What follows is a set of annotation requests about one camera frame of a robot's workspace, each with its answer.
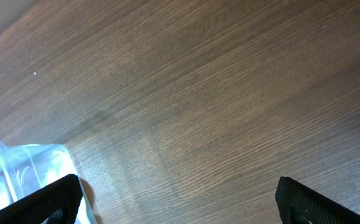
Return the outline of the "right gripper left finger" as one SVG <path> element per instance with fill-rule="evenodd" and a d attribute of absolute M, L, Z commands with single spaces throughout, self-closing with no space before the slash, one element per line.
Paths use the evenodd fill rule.
<path fill-rule="evenodd" d="M 82 197 L 78 176 L 68 174 L 0 210 L 0 224 L 74 224 Z"/>

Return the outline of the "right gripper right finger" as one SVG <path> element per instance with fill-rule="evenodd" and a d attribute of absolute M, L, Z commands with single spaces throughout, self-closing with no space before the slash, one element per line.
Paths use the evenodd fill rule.
<path fill-rule="evenodd" d="M 275 192 L 283 224 L 360 224 L 360 215 L 290 177 L 279 179 Z"/>

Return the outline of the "right clear plastic container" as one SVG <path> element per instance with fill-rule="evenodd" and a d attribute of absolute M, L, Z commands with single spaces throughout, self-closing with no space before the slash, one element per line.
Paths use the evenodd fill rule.
<path fill-rule="evenodd" d="M 0 141 L 0 210 L 68 174 L 77 171 L 61 144 L 5 146 Z M 83 197 L 75 223 L 95 223 L 81 181 L 80 185 Z"/>

